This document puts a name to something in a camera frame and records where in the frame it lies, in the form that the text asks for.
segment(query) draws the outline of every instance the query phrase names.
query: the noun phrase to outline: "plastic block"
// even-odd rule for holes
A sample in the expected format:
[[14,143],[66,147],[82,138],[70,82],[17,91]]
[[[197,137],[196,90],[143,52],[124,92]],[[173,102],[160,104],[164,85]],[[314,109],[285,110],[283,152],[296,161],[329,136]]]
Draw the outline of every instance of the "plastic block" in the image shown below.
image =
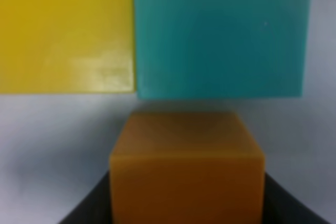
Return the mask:
[[134,91],[133,0],[0,0],[0,93]]
[[296,97],[310,0],[135,0],[142,99]]
[[110,157],[115,223],[261,224],[265,158],[233,113],[140,113]]

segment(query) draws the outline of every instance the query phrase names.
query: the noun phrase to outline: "teal block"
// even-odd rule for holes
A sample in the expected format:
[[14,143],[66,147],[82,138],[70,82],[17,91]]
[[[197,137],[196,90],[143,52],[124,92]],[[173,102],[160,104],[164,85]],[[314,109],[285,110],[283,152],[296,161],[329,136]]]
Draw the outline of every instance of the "teal block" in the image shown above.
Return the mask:
[[134,0],[141,99],[296,97],[310,0]]

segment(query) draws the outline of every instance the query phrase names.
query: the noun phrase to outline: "orange cube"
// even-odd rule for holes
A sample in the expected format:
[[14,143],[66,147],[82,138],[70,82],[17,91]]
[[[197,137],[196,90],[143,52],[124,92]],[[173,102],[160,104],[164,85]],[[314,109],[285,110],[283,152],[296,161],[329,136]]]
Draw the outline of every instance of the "orange cube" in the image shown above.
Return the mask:
[[133,114],[110,168],[117,224],[261,224],[265,158],[234,113]]

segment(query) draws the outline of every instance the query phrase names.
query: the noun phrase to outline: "white background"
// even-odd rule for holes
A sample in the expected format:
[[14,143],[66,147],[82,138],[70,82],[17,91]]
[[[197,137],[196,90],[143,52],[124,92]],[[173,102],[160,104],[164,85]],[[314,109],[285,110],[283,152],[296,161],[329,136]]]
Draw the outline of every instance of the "white background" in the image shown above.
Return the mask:
[[0,96],[0,223],[55,224],[108,169],[129,113],[237,111],[267,171],[336,223],[336,0],[312,0],[301,99],[140,102],[136,95]]

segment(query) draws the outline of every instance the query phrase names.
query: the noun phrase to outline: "block front face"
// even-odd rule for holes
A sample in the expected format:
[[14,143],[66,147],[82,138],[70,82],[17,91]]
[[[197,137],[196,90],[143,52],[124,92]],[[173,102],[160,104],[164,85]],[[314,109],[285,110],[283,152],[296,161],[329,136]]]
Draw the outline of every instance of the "block front face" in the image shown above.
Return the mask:
[[134,90],[133,0],[0,0],[0,93]]
[[110,168],[116,223],[261,223],[264,156],[232,113],[134,114]]
[[301,95],[309,0],[135,0],[143,99]]

